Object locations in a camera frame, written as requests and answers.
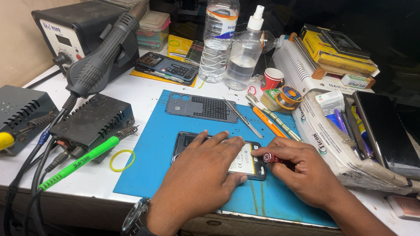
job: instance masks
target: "red rubber band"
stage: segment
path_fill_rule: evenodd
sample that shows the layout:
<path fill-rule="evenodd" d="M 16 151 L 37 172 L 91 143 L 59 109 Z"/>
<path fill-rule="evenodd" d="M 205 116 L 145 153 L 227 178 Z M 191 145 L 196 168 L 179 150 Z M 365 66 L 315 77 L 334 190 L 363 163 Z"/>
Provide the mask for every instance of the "red rubber band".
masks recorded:
<path fill-rule="evenodd" d="M 250 86 L 247 92 L 249 92 L 251 90 L 251 88 L 254 88 L 253 95 L 255 95 L 257 93 L 257 89 L 254 86 Z"/>

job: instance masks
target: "finger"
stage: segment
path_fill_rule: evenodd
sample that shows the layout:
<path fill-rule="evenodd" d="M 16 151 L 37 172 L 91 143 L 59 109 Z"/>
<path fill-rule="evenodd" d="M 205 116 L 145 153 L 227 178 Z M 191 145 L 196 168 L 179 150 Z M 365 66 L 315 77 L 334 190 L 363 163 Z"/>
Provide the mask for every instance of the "finger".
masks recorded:
<path fill-rule="evenodd" d="M 187 148 L 197 148 L 197 147 L 199 147 L 203 143 L 203 141 L 207 137 L 207 135 L 208 135 L 208 131 L 207 131 L 207 129 L 205 129 L 203 132 L 199 133 L 194 138 L 194 140 L 191 141 L 191 143 L 188 145 Z"/>
<path fill-rule="evenodd" d="M 218 145 L 219 143 L 221 143 L 223 140 L 225 140 L 228 136 L 229 136 L 229 131 L 220 132 L 216 134 L 215 136 L 207 139 L 202 145 L 203 147 L 206 147 L 206 148 L 214 147 Z"/>
<path fill-rule="evenodd" d="M 245 173 L 235 172 L 228 175 L 223 183 L 223 188 L 227 194 L 227 200 L 231 198 L 232 193 L 234 192 L 236 186 L 243 184 L 247 181 L 248 176 Z"/>
<path fill-rule="evenodd" d="M 284 164 L 281 163 L 267 163 L 268 168 L 271 172 L 285 183 L 290 189 L 293 190 L 295 184 L 298 182 L 297 178 L 300 177 L 299 173 L 291 171 Z"/>
<path fill-rule="evenodd" d="M 230 139 L 219 143 L 218 145 L 216 145 L 213 149 L 218 152 L 221 153 L 223 152 L 227 147 L 229 147 L 229 145 L 231 145 L 232 143 L 234 143 L 237 139 L 242 140 L 241 136 L 235 136 L 235 137 L 231 137 Z"/>
<path fill-rule="evenodd" d="M 229 169 L 229 165 L 238 156 L 239 152 L 245 145 L 250 144 L 247 144 L 242 138 L 239 138 L 229 144 L 229 146 L 223 150 L 220 156 L 223 158 L 223 161 L 226 164 L 226 169 Z"/>
<path fill-rule="evenodd" d="M 298 142 L 292 139 L 287 139 L 283 137 L 275 137 L 267 146 L 286 146 L 286 147 L 298 147 L 298 148 L 304 148 L 308 147 L 310 144 Z"/>
<path fill-rule="evenodd" d="M 281 146 L 260 147 L 259 149 L 252 151 L 252 155 L 258 157 L 264 155 L 266 152 L 271 152 L 273 155 L 280 159 L 290 160 L 291 162 L 297 164 L 300 161 L 307 159 L 309 153 L 304 150 L 304 148 Z"/>

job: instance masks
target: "blue silicone mat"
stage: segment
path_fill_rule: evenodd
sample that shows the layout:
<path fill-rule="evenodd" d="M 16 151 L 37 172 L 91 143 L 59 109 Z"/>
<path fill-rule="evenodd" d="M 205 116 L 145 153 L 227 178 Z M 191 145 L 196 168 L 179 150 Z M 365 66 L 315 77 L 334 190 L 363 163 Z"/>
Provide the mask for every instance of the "blue silicone mat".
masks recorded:
<path fill-rule="evenodd" d="M 259 142 L 262 146 L 267 146 L 275 137 L 275 134 L 248 106 L 237 105 L 237 108 L 264 136 L 263 139 L 259 139 L 241 121 L 234 124 L 166 114 L 165 107 L 170 93 L 168 90 L 162 92 L 134 148 L 136 159 L 130 168 L 122 172 L 113 192 L 152 197 L 171 165 L 176 136 L 180 131 L 199 133 L 207 129 L 211 135 L 214 135 L 228 130 L 231 136 L 241 135 L 245 140 Z M 290 114 L 276 112 L 276 115 L 298 133 Z M 220 210 L 337 227 L 326 212 L 303 203 L 268 168 L 267 171 L 267 178 L 264 181 L 248 180 L 238 186 L 231 200 Z"/>

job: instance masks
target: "green screwdriver handle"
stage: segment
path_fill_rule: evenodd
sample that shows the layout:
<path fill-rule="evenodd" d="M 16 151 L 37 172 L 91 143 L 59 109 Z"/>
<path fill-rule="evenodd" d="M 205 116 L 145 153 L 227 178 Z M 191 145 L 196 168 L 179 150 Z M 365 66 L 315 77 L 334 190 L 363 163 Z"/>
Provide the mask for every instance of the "green screwdriver handle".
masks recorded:
<path fill-rule="evenodd" d="M 58 172 L 53 177 L 49 178 L 47 181 L 42 183 L 39 188 L 42 188 L 45 190 L 49 189 L 54 184 L 58 183 L 60 180 L 64 179 L 80 167 L 82 167 L 84 164 L 88 163 L 95 157 L 99 157 L 102 153 L 108 151 L 109 149 L 117 146 L 120 143 L 120 140 L 116 136 L 110 137 L 107 141 L 102 143 L 101 145 L 97 146 L 96 148 L 92 149 L 89 153 L 84 155 L 83 157 L 79 158 L 78 160 L 74 161 L 64 169 L 62 169 L 60 172 Z"/>

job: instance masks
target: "temperature knob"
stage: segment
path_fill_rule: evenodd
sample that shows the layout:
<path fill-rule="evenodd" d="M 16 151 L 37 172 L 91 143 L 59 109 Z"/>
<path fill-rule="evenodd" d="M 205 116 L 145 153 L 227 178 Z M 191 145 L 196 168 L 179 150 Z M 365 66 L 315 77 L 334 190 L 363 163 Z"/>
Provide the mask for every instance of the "temperature knob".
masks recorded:
<path fill-rule="evenodd" d="M 59 52 L 58 56 L 56 56 L 52 60 L 53 60 L 52 62 L 58 66 L 64 65 L 64 64 L 71 65 L 73 63 L 73 59 L 69 57 L 69 55 L 63 52 Z"/>

